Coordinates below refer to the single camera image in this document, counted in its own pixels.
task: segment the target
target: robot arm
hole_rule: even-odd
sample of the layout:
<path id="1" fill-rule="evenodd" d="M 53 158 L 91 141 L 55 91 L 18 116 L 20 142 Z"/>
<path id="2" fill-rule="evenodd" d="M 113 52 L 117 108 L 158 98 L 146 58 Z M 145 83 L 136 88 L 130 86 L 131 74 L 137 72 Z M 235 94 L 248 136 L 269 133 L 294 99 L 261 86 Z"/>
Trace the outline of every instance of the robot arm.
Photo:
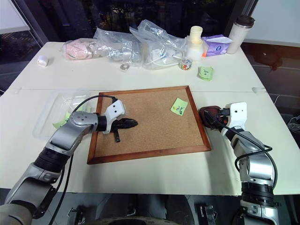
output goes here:
<path id="1" fill-rule="evenodd" d="M 73 112 L 66 124 L 53 134 L 36 161 L 28 166 L 8 193 L 6 205 L 0 207 L 0 224 L 27 225 L 31 224 L 32 218 L 42 217 L 57 192 L 52 184 L 60 177 L 63 167 L 83 136 L 94 131 L 108 134 L 111 129 L 116 130 L 113 122 L 123 114 L 125 109 L 120 100 L 111 104 L 104 116 Z"/>
<path id="2" fill-rule="evenodd" d="M 224 109 L 209 106 L 199 112 L 205 126 L 218 129 L 224 138 L 228 138 L 239 162 L 239 168 L 237 164 L 236 167 L 242 182 L 242 200 L 235 224 L 279 225 L 273 199 L 273 187 L 277 180 L 276 165 L 268 153 L 259 154 L 265 149 L 264 144 L 244 130 L 247 104 L 232 103 Z"/>

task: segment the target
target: tissue box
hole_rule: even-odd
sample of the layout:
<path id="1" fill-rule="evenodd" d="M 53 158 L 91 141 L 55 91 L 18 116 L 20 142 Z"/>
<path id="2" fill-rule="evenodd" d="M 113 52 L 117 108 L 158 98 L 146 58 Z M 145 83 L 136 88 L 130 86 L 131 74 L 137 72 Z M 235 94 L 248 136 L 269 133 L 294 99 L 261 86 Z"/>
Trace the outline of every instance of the tissue box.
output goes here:
<path id="1" fill-rule="evenodd" d="M 202 37 L 203 40 L 203 57 L 225 54 L 231 39 L 224 35 L 214 35 L 210 37 Z"/>

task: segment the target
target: black cable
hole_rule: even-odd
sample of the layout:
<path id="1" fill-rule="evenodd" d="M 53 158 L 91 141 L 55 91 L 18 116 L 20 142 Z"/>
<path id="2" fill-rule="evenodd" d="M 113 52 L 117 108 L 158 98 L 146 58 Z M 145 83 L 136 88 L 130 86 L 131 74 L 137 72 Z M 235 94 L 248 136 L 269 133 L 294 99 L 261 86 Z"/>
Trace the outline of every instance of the black cable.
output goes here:
<path id="1" fill-rule="evenodd" d="M 64 178 L 64 175 L 65 175 L 65 167 L 62 168 L 62 171 L 61 171 L 61 175 L 60 175 L 60 181 L 56 187 L 56 192 L 58 192 L 58 189 L 60 188 L 61 186 L 61 183 L 62 183 L 62 179 Z"/>
<path id="2" fill-rule="evenodd" d="M 69 170 L 67 172 L 67 179 L 66 179 L 66 184 L 65 184 L 65 188 L 64 188 L 64 191 L 62 192 L 62 195 L 60 197 L 60 202 L 58 203 L 57 207 L 56 207 L 56 210 L 51 218 L 51 221 L 49 222 L 49 225 L 52 225 L 54 220 L 55 220 L 55 217 L 58 213 L 58 211 L 60 210 L 60 206 L 61 206 L 61 203 L 62 201 L 64 200 L 64 197 L 65 197 L 65 194 L 66 194 L 66 191 L 67 191 L 67 187 L 68 187 L 68 183 L 69 183 L 69 178 L 70 178 L 70 173 L 71 173 L 71 168 L 72 168 L 72 162 L 73 162 L 73 156 L 71 156 L 71 159 L 70 159 L 70 165 L 69 165 Z"/>
<path id="3" fill-rule="evenodd" d="M 87 101 L 93 99 L 93 98 L 98 98 L 98 97 L 106 97 L 106 98 L 111 98 L 112 99 L 112 102 L 114 103 L 115 101 L 117 101 L 118 99 L 114 96 L 110 96 L 110 95 L 95 95 L 95 96 L 92 96 L 92 97 L 89 97 L 87 98 L 86 100 L 84 100 L 83 102 L 81 102 L 74 110 L 73 112 L 77 111 L 80 106 L 82 106 L 84 103 L 86 103 Z"/>
<path id="4" fill-rule="evenodd" d="M 276 167 L 276 164 L 273 160 L 273 158 L 271 157 L 271 155 L 268 153 L 268 151 L 271 151 L 273 150 L 272 147 L 268 146 L 268 145 L 264 145 L 265 148 L 267 149 L 264 149 L 262 146 L 260 146 L 258 143 L 256 143 L 255 141 L 251 140 L 250 138 L 248 138 L 247 136 L 244 136 L 243 134 L 237 132 L 236 130 L 234 129 L 231 129 L 230 127 L 227 127 L 225 126 L 224 124 L 220 123 L 218 121 L 218 123 L 220 124 L 220 126 L 222 126 L 223 128 L 226 128 L 227 130 L 230 130 L 232 132 L 234 132 L 235 134 L 241 136 L 242 138 L 246 139 L 247 141 L 251 142 L 252 144 L 254 144 L 256 147 L 258 147 L 261 151 L 257 151 L 257 152 L 251 152 L 251 153 L 247 153 L 247 154 L 244 154 L 244 155 L 241 155 L 239 157 L 237 157 L 234 161 L 234 165 L 235 165 L 235 168 L 240 171 L 239 167 L 238 167 L 238 161 L 241 159 L 241 158 L 245 158 L 245 157 L 249 157 L 249 156 L 253 156 L 253 155 L 258 155 L 258 154 L 266 154 L 267 157 L 270 159 L 273 167 L 274 167 L 274 181 L 273 181 L 273 189 L 275 188 L 276 184 L 277 184 L 277 178 L 278 178 L 278 171 L 277 171 L 277 167 Z"/>

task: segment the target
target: wooden frame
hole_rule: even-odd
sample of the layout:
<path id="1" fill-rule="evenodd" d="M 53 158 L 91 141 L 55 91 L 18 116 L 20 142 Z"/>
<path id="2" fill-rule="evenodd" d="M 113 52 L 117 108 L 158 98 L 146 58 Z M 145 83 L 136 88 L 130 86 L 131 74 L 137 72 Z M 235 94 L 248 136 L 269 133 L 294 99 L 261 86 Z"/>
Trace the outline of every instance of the wooden frame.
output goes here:
<path id="1" fill-rule="evenodd" d="M 118 94 L 131 94 L 131 93 L 144 93 L 144 92 L 154 92 L 154 91 L 168 91 L 168 90 L 179 90 L 185 89 L 187 93 L 187 97 L 189 99 L 189 103 L 191 105 L 193 115 L 196 119 L 197 126 L 203 141 L 204 145 L 197 145 L 197 146 L 188 146 L 188 147 L 178 147 L 178 148 L 171 148 L 171 149 L 161 149 L 161 150 L 151 150 L 151 151 L 141 151 L 141 152 L 134 152 L 134 153 L 125 153 L 125 154 L 118 154 L 118 155 L 110 155 L 110 156 L 101 156 L 96 157 L 96 143 L 97 143 L 97 136 L 98 132 L 94 132 L 92 134 L 91 142 L 90 142 L 90 150 L 88 155 L 88 164 L 98 164 L 98 163 L 106 163 L 106 162 L 115 162 L 115 161 L 122 161 L 122 160 L 129 160 L 129 159 L 137 159 L 137 158 L 149 158 L 149 157 L 156 157 L 156 156 L 166 156 L 166 155 L 176 155 L 176 154 L 183 154 L 183 153 L 193 153 L 193 152 L 201 152 L 201 151 L 209 151 L 211 150 L 209 140 L 204 130 L 204 126 L 200 119 L 198 110 L 194 103 L 192 93 L 190 91 L 189 86 L 179 86 L 179 87 L 168 87 L 168 88 L 155 88 L 155 89 L 142 89 L 142 90 L 127 90 L 127 91 L 113 91 L 113 92 L 100 92 L 99 95 L 118 95 Z M 98 98 L 96 112 L 101 113 L 103 98 Z"/>

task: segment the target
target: cork board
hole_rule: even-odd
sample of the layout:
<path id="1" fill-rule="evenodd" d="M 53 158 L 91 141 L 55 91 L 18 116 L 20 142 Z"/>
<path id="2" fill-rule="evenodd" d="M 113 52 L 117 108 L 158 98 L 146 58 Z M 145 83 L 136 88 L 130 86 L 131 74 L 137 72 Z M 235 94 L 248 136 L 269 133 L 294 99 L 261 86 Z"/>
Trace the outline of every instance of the cork board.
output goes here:
<path id="1" fill-rule="evenodd" d="M 188 86 L 105 92 L 123 102 L 126 115 L 139 124 L 119 129 L 121 142 L 113 133 L 92 135 L 88 164 L 136 158 L 209 151 L 210 144 Z M 188 102 L 182 116 L 171 112 L 176 98 Z M 99 98 L 97 113 L 102 115 L 110 98 Z"/>

